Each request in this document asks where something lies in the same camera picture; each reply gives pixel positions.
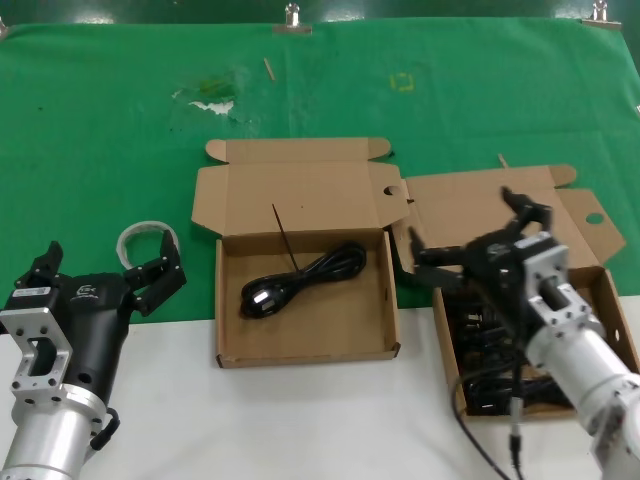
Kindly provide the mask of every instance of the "metal clip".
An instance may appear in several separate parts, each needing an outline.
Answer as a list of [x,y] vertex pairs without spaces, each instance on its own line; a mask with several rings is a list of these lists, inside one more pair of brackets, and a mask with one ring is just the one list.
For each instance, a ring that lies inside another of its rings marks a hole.
[[274,25],[275,33],[311,33],[311,25],[302,25],[300,23],[300,7],[297,3],[289,3],[284,9],[285,24]]
[[606,22],[608,6],[609,5],[604,0],[596,0],[593,4],[593,20],[597,22]]
[[0,41],[9,35],[9,27],[2,23],[2,17],[0,17]]
[[603,27],[614,30],[620,30],[622,24],[620,22],[610,22],[607,17],[607,8],[609,5],[605,0],[596,0],[593,3],[593,13],[591,18],[585,18],[582,23],[595,27]]

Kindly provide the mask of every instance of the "metal bracket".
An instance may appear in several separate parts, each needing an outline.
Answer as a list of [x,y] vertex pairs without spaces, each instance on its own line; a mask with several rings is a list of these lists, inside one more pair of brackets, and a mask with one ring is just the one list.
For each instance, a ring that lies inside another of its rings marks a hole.
[[608,4],[605,0],[596,0],[593,4],[593,13],[591,18],[585,18],[582,23],[592,27],[607,28],[610,30],[620,30],[622,24],[620,22],[610,22],[607,16]]
[[311,25],[300,23],[300,7],[297,3],[289,3],[284,9],[285,24],[274,25],[274,33],[312,33]]
[[0,17],[0,41],[4,40],[7,35],[9,35],[9,27],[2,23],[2,17]]
[[[14,396],[17,400],[31,403],[35,400],[35,395],[48,395],[48,392],[62,383],[72,353],[71,345],[58,322],[48,308],[5,310],[0,312],[0,321],[22,351],[20,366],[11,384]],[[51,372],[31,376],[31,369],[38,356],[33,342],[44,339],[50,340],[56,349]]]

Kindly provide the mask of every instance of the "stain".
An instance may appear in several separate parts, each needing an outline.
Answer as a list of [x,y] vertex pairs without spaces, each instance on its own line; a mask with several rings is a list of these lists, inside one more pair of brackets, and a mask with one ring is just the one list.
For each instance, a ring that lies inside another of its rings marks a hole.
[[176,91],[172,96],[174,99],[178,96],[185,97],[187,103],[209,104],[228,103],[235,100],[237,94],[236,76],[233,72],[227,72],[199,80],[190,87]]

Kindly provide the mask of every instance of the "wooden stick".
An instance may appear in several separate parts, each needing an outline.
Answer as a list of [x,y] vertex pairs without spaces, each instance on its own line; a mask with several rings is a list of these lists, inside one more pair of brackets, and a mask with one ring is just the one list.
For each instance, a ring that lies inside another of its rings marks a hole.
[[276,81],[276,76],[273,74],[273,70],[271,70],[271,65],[269,65],[269,60],[267,57],[264,58],[264,66],[267,67],[267,72],[269,72],[269,76],[271,77],[271,81]]
[[509,164],[504,159],[501,153],[498,154],[498,160],[500,160],[500,163],[502,164],[502,168],[509,168]]

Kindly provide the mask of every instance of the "box hole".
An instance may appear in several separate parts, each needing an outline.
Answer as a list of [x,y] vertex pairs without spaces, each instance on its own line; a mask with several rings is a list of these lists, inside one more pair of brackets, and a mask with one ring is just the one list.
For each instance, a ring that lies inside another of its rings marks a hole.
[[400,190],[400,188],[398,188],[398,187],[393,187],[393,186],[391,186],[391,187],[386,187],[386,188],[384,189],[384,194],[385,194],[385,195],[389,195],[389,196],[392,196],[392,195],[400,195],[400,193],[401,193],[401,190]]
[[604,222],[604,217],[601,213],[590,213],[587,215],[587,223],[591,225],[600,225]]

